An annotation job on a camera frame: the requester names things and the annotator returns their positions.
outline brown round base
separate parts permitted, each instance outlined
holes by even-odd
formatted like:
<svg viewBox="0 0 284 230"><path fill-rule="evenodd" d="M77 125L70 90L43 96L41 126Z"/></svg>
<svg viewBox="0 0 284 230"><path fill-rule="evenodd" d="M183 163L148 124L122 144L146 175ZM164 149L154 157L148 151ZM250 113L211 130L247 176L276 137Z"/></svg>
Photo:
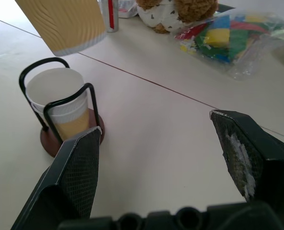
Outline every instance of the brown round base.
<svg viewBox="0 0 284 230"><path fill-rule="evenodd" d="M100 121L100 128L102 129L102 136L100 137L100 143L102 143L103 138L104 138L104 123L99 116L99 121ZM89 109L89 127L95 127L96 125L96 120L95 120L95 115L94 111L92 109ZM41 130L41 143L43 148L46 150L46 152L52 156L55 157L57 152L59 151L61 145L57 141L56 137L53 135L50 129L48 131L44 131L43 129Z"/></svg>

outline silver can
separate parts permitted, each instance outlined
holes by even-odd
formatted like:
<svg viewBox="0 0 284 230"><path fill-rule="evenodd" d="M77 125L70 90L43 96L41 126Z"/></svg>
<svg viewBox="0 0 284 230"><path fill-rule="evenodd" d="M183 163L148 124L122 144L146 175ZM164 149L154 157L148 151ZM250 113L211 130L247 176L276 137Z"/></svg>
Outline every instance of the silver can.
<svg viewBox="0 0 284 230"><path fill-rule="evenodd" d="M107 32L118 31L118 0L101 0L100 4Z"/></svg>

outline screw hole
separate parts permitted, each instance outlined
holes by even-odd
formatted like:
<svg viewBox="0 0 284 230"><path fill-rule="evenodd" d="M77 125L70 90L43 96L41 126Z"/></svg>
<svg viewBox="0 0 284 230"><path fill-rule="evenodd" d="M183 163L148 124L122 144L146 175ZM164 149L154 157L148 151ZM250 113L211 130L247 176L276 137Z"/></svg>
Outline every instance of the screw hole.
<svg viewBox="0 0 284 230"><path fill-rule="evenodd" d="M200 212L192 207L181 209L176 220L183 230L198 230L202 225Z"/></svg>
<svg viewBox="0 0 284 230"><path fill-rule="evenodd" d="M119 219L121 230L139 230L140 218L136 214L128 214Z"/></svg>

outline white paper cup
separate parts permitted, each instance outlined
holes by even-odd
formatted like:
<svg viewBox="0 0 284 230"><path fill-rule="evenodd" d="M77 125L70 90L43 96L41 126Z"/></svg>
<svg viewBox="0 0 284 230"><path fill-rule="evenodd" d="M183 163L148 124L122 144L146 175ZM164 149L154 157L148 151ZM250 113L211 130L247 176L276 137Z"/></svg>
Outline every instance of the white paper cup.
<svg viewBox="0 0 284 230"><path fill-rule="evenodd" d="M40 113L44 107L57 100L67 98L76 93L84 85L81 74L69 68L45 70L35 75L26 86L26 95ZM87 93L84 92L75 100L51 109L51 115L64 115L80 107Z"/></svg>
<svg viewBox="0 0 284 230"><path fill-rule="evenodd" d="M33 104L31 106L47 124L44 114L38 111ZM66 140L89 128L88 98L86 97L78 108L69 113L52 115L49 111L49 115L61 138Z"/></svg>

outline plush toy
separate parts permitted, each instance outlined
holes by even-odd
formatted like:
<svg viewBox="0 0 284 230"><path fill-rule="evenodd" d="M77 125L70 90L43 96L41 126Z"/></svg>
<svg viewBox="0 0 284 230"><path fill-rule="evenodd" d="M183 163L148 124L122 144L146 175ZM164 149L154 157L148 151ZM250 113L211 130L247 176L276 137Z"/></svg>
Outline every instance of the plush toy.
<svg viewBox="0 0 284 230"><path fill-rule="evenodd" d="M157 33L178 30L212 17L217 0L136 0L142 21Z"/></svg>

